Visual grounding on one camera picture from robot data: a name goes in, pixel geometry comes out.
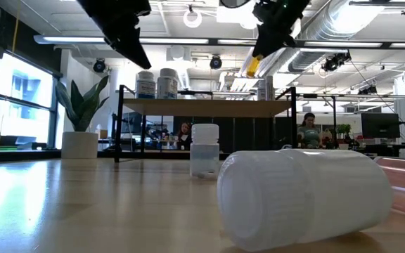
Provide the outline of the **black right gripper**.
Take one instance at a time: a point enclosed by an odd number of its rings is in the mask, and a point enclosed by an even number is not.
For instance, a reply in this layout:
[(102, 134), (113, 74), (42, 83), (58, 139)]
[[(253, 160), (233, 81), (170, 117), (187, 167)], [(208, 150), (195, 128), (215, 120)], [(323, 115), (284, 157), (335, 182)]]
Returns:
[(252, 56), (266, 58), (283, 47), (295, 48), (296, 41), (289, 34), (295, 22), (304, 17), (309, 4), (310, 0), (259, 0), (254, 5), (253, 15), (262, 24)]

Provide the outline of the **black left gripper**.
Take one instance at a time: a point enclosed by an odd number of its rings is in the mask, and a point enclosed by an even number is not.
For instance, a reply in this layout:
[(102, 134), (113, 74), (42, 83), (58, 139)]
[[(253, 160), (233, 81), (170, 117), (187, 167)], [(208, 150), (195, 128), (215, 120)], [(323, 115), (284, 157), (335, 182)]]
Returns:
[(136, 31), (140, 16), (149, 15), (149, 0), (77, 0), (104, 35), (117, 35), (112, 48), (143, 69), (151, 64)]

